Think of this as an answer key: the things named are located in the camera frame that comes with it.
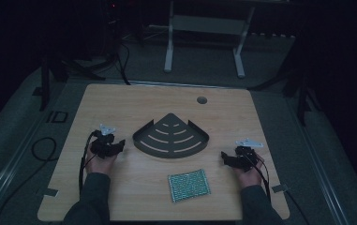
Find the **dark tripod stand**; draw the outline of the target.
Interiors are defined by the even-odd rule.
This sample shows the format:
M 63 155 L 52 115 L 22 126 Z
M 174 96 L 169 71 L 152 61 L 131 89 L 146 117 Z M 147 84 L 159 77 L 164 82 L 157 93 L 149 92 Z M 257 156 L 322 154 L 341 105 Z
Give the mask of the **dark tripod stand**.
M 248 87 L 250 91 L 260 91 L 276 83 L 286 81 L 282 89 L 282 94 L 286 98 L 298 95 L 296 117 L 302 126 L 305 126 L 305 111 L 308 109 L 306 103 L 308 92 L 309 76 L 311 75 L 308 54 L 299 47 L 291 47 L 286 58 L 276 75 L 266 82 Z
M 106 60 L 102 63 L 95 64 L 89 67 L 82 66 L 73 59 L 65 57 L 61 53 L 50 56 L 45 55 L 41 60 L 40 67 L 40 87 L 37 87 L 33 93 L 34 96 L 41 97 L 39 110 L 42 112 L 46 109 L 50 102 L 51 87 L 50 79 L 51 74 L 57 82 L 66 82 L 68 79 L 67 69 L 73 69 L 82 76 L 91 80 L 104 80 L 104 77 L 95 74 L 97 69 L 104 68 L 112 63 L 112 60 Z

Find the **green woven cloth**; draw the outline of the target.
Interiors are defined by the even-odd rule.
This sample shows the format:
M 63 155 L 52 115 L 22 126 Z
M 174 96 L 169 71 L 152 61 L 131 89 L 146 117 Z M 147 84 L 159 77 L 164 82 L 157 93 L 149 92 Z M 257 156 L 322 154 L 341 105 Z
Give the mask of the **green woven cloth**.
M 171 174 L 168 181 L 174 203 L 211 194 L 204 169 Z

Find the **person's left hand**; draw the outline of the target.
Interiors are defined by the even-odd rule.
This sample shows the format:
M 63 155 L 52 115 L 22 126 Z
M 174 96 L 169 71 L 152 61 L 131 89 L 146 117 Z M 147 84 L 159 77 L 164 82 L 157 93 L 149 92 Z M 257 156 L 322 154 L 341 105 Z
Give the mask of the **person's left hand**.
M 88 150 L 85 160 L 85 170 L 87 173 L 102 173 L 111 176 L 116 159 L 117 156 L 101 158 Z

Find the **white metal stand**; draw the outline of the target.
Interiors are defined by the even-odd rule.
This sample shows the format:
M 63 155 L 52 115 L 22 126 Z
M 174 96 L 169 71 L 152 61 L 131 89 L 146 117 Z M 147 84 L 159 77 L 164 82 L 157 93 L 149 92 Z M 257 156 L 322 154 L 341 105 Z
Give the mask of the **white metal stand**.
M 245 69 L 241 56 L 249 26 L 255 12 L 255 7 L 250 7 L 245 20 L 219 19 L 200 16 L 188 16 L 176 14 L 174 12 L 174 0 L 170 1 L 168 44 L 165 56 L 164 71 L 169 73 L 172 70 L 173 62 L 173 32 L 190 31 L 201 33 L 212 33 L 222 35 L 235 35 L 239 38 L 238 45 L 232 49 L 233 60 L 236 67 L 237 77 L 245 77 Z

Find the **person's right hand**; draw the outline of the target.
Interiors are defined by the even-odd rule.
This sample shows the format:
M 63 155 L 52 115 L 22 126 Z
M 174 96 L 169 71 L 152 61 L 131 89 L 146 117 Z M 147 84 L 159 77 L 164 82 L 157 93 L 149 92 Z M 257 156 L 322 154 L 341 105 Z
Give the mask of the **person's right hand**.
M 238 179 L 240 188 L 249 188 L 252 186 L 261 185 L 262 178 L 259 173 L 259 169 L 261 168 L 262 163 L 263 159 L 260 158 L 256 166 L 247 172 L 237 168 L 232 169 L 236 175 L 236 178 Z

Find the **dark grey corner shelf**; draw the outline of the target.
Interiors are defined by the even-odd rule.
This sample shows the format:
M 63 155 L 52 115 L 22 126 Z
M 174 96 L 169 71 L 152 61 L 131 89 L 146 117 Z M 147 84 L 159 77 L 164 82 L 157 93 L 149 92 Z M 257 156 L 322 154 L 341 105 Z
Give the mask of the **dark grey corner shelf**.
M 151 120 L 137 130 L 132 139 L 143 153 L 156 158 L 187 158 L 202 151 L 209 135 L 188 120 L 168 113 L 159 121 Z

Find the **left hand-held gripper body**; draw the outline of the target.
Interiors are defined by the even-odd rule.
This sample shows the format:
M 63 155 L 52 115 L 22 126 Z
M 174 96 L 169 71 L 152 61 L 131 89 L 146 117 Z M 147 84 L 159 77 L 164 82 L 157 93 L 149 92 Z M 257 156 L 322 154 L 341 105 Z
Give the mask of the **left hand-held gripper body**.
M 91 152 L 100 158 L 105 158 L 105 152 L 109 149 L 113 149 L 114 132 L 114 127 L 107 127 L 100 124 L 99 129 L 92 132 L 92 136 L 95 139 L 92 141 Z

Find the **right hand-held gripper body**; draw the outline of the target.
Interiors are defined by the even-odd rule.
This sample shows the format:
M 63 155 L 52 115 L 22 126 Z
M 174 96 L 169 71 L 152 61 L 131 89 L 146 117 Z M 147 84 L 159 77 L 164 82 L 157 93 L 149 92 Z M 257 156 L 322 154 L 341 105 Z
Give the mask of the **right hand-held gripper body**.
M 239 165 L 245 172 L 248 172 L 260 161 L 260 158 L 255 153 L 255 148 L 263 147 L 263 144 L 248 138 L 235 143 L 237 144 L 235 153 L 239 159 Z

